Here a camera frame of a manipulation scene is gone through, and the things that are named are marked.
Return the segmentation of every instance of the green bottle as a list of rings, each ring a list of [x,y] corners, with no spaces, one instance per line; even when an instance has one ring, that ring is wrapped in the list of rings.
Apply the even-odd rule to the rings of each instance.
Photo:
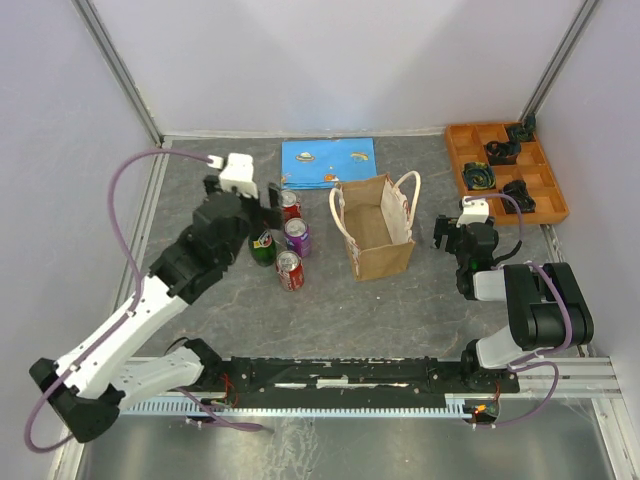
[[[251,256],[261,267],[268,267],[276,261],[276,242],[269,230],[264,230],[259,235],[249,235],[247,243]]]

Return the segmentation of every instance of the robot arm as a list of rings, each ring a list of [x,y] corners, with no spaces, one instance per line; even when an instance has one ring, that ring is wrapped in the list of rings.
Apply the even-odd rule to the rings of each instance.
[[[438,216],[434,246],[447,236],[445,250],[456,256],[456,284],[467,300],[507,303],[509,325],[469,345],[476,368],[502,369],[527,352],[553,348],[565,339],[565,326],[558,304],[540,274],[527,265],[505,265],[493,258],[498,232],[484,200],[461,201],[460,217]],[[544,273],[567,306],[572,327],[569,345],[584,345],[593,338],[593,319],[571,267],[547,263]]]
[[[222,359],[200,339],[185,342],[170,355],[125,366],[151,335],[222,279],[250,233],[282,225],[279,188],[269,186],[270,208],[262,207],[250,156],[231,154],[226,163],[210,158],[220,175],[205,178],[204,202],[193,212],[192,224],[151,265],[129,319],[81,365],[74,365],[83,350],[128,312],[133,296],[75,349],[56,361],[41,358],[29,371],[44,392],[71,369],[49,403],[79,442],[104,433],[122,409],[176,387],[210,386],[221,374]]]

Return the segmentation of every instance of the gray floor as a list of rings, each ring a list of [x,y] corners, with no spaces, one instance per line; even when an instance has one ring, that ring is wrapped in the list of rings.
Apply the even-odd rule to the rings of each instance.
[[[504,401],[505,417],[533,408]],[[613,480],[589,401],[516,427],[434,419],[255,418],[271,431],[198,430],[123,416],[87,444],[78,480]]]
[[[280,139],[180,141],[174,147],[254,156],[261,186],[280,174]],[[200,336],[223,356],[457,357],[466,343],[506,324],[501,304],[468,302],[455,287],[455,259],[430,248],[437,214],[457,213],[457,192],[443,139],[376,139],[378,171],[397,179],[422,175],[414,228],[417,246],[401,275],[356,283],[332,224],[327,191],[303,193],[314,252],[306,284],[282,290],[273,268],[246,250],[225,279],[161,329],[142,355],[161,355],[178,336]],[[190,222],[203,198],[204,166],[172,159],[159,199],[145,263]],[[516,228],[500,229],[501,251]],[[537,227],[526,230],[515,261],[544,262]],[[501,419],[531,401],[503,400]],[[123,416],[84,451],[79,479],[613,479],[589,401],[554,399],[535,419],[474,432],[461,421],[434,419],[256,418],[256,434],[189,427],[181,419]]]
[[[181,140],[174,148],[225,155],[253,155],[261,188],[279,181],[282,139]],[[375,139],[378,172],[398,179],[409,170],[422,176],[414,225],[417,242],[407,272],[369,282],[352,277],[344,242],[328,207],[328,190],[302,192],[303,216],[312,229],[313,253],[304,261],[305,286],[284,291],[274,268],[254,264],[243,249],[223,281],[142,347],[161,355],[177,337],[201,337],[223,357],[457,357],[472,339],[506,325],[503,304],[469,302],[455,286],[456,262],[430,248],[439,213],[458,213],[458,193],[442,136]],[[149,265],[191,222],[204,197],[206,166],[171,158],[145,255]],[[413,184],[403,190],[410,195]],[[516,241],[517,227],[500,228],[501,253]],[[537,226],[526,228],[514,262],[548,259]]]

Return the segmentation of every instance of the can lid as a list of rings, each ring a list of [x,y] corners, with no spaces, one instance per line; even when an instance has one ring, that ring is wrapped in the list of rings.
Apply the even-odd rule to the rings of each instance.
[[[300,257],[296,252],[286,251],[278,255],[278,268],[284,272],[292,272],[300,265]]]
[[[284,233],[292,237],[301,237],[307,231],[307,222],[301,218],[292,218],[284,226]]]
[[[283,190],[282,192],[280,192],[280,194],[282,195],[283,207],[291,207],[298,201],[298,195],[296,195],[296,192],[294,191]]]

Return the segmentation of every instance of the white wall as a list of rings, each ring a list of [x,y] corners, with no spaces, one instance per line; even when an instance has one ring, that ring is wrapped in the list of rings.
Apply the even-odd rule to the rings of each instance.
[[[571,214],[557,226],[640,433],[640,3],[601,2],[539,115]]]
[[[165,133],[512,120],[581,0],[94,0]]]
[[[28,369],[75,346],[113,306],[124,260],[107,182],[150,141],[70,1],[5,2],[0,44],[0,476],[43,479],[51,456],[22,443],[39,394]],[[119,190],[129,229],[146,172]],[[40,445],[62,430],[45,410]]]

